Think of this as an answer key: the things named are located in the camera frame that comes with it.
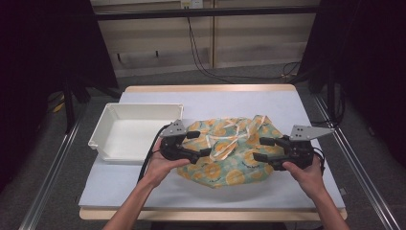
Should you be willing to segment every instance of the wrist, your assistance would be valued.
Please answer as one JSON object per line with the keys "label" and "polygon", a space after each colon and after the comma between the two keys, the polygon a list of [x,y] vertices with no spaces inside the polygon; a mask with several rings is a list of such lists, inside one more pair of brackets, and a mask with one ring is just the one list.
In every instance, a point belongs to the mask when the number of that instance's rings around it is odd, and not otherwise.
{"label": "wrist", "polygon": [[330,199],[329,193],[326,188],[319,190],[318,193],[310,195],[309,198],[313,200],[314,203],[323,202],[327,199]]}
{"label": "wrist", "polygon": [[149,174],[144,175],[144,177],[140,180],[140,183],[142,183],[143,186],[151,190],[158,187],[158,185],[160,184],[157,183],[156,179],[154,179],[154,177]]}

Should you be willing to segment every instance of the wooden table edge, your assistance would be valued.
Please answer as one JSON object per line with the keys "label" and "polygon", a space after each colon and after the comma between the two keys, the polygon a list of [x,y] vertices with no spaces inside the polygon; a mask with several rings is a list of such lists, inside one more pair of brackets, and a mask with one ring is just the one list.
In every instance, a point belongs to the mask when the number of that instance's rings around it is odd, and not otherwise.
{"label": "wooden table edge", "polygon": [[125,93],[212,91],[296,91],[296,87],[292,84],[133,85]]}
{"label": "wooden table edge", "polygon": [[[93,209],[81,207],[79,215],[82,219],[111,219],[116,209]],[[340,215],[346,219],[345,208],[339,209]],[[138,219],[153,221],[310,221],[320,220],[316,210],[278,210],[278,211],[142,211]]]}

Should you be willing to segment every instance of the fabric bag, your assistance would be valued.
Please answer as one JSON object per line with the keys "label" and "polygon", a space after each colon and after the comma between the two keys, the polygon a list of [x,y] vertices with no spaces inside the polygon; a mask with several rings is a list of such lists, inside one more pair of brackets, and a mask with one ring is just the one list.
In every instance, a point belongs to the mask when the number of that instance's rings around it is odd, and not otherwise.
{"label": "fabric bag", "polygon": [[185,149],[212,151],[209,156],[201,157],[195,165],[179,167],[177,172],[211,188],[260,182],[272,173],[273,168],[267,163],[254,160],[253,153],[283,155],[283,149],[278,146],[259,144],[260,137],[282,137],[266,116],[257,115],[253,120],[227,118],[198,121],[187,130],[200,131],[200,136],[185,139]]}

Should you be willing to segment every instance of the cable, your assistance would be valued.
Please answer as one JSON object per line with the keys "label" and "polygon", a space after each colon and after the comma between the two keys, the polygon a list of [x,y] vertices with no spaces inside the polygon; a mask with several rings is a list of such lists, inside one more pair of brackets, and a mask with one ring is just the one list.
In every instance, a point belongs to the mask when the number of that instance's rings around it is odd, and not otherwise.
{"label": "cable", "polygon": [[313,153],[316,154],[317,157],[319,157],[319,159],[320,159],[320,170],[322,171],[322,175],[323,175],[323,173],[325,172],[325,168],[326,168],[326,167],[325,167],[326,156],[325,156],[325,154],[322,152],[321,149],[315,148],[315,147],[313,147]]}
{"label": "cable", "polygon": [[[293,61],[293,62],[286,63],[286,64],[283,66],[282,75],[285,76],[285,77],[288,76],[288,75],[290,75],[290,73],[292,73],[293,70],[295,70],[296,67],[298,67],[298,65],[299,65],[300,63],[301,63],[301,61]],[[290,64],[295,64],[295,65],[294,65],[293,68],[286,74],[285,69],[286,69],[286,67],[287,67],[288,65],[290,65]]]}
{"label": "cable", "polygon": [[156,150],[156,151],[152,151],[152,150],[153,150],[153,147],[155,146],[156,140],[158,140],[159,134],[160,134],[165,128],[167,128],[168,126],[169,126],[169,125],[165,125],[165,126],[161,127],[161,129],[159,129],[158,133],[156,134],[155,138],[153,139],[152,145],[151,145],[151,147],[149,148],[149,151],[148,151],[148,154],[147,154],[147,156],[146,156],[146,159],[144,160],[143,167],[142,167],[141,170],[140,170],[140,175],[138,176],[137,184],[138,184],[138,182],[140,182],[140,180],[144,177],[144,174],[146,173],[147,165],[148,165],[148,163],[149,163],[149,159],[151,158],[152,154],[155,153],[155,152],[157,152],[157,151],[159,151],[159,149]]}
{"label": "cable", "polygon": [[[193,60],[194,60],[194,64],[197,67],[197,69],[200,71],[200,73],[202,73],[203,75],[205,75],[206,77],[209,78],[214,78],[220,81],[226,81],[228,83],[232,83],[234,84],[234,82],[228,81],[228,80],[224,80],[222,78],[242,78],[242,79],[264,79],[264,80],[276,80],[276,79],[282,79],[283,77],[273,77],[273,78],[266,78],[266,77],[248,77],[248,76],[234,76],[234,75],[228,75],[228,76],[219,76],[216,74],[213,74],[211,72],[209,72],[206,68],[204,68],[201,60],[200,60],[200,56],[197,50],[197,45],[196,45],[196,41],[194,39],[194,34],[193,34],[193,30],[192,30],[192,24],[191,24],[191,20],[188,18],[188,23],[189,23],[189,36],[190,36],[190,41],[191,41],[191,46],[192,46],[192,55],[193,55]],[[198,62],[200,64],[200,67],[197,64],[196,61],[196,57],[198,59]]]}

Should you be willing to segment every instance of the gray carpet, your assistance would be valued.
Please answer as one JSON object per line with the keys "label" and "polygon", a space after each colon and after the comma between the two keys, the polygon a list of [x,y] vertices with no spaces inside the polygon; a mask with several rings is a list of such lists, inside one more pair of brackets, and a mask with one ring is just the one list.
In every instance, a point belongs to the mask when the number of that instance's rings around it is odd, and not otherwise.
{"label": "gray carpet", "polygon": [[[284,83],[279,77],[283,65],[240,67],[216,70],[217,75],[266,77],[226,78],[233,83]],[[208,78],[197,71],[140,76],[119,79],[121,90],[127,86],[152,84],[213,84],[225,83],[223,80]],[[310,121],[323,120],[314,98],[307,90],[306,82],[297,86]],[[105,221],[88,221],[79,217],[78,202],[84,189],[87,175],[97,155],[87,146],[87,142],[96,126],[106,103],[116,102],[102,93],[89,89],[92,100],[85,109],[83,120],[72,147],[58,175],[46,206],[40,216],[37,229],[101,229]],[[81,107],[76,103],[76,111]],[[64,111],[49,113],[43,121],[36,145],[26,160],[24,167],[14,181],[0,195],[0,229],[17,229],[40,185],[47,174],[65,131]],[[368,126],[362,117],[348,102],[345,118],[340,125],[349,139],[351,146],[361,160],[372,182],[387,201],[395,214],[400,228],[406,227],[406,170],[394,161],[385,144],[377,136],[371,136]],[[379,216],[360,186],[354,172],[343,156],[333,137],[319,140],[325,150],[338,188],[345,188],[343,199],[347,206],[348,224],[352,229],[384,229]],[[294,223],[287,223],[288,229],[294,229]],[[320,226],[319,222],[300,222],[298,229],[309,229]],[[149,223],[141,221],[135,229],[148,229]]]}

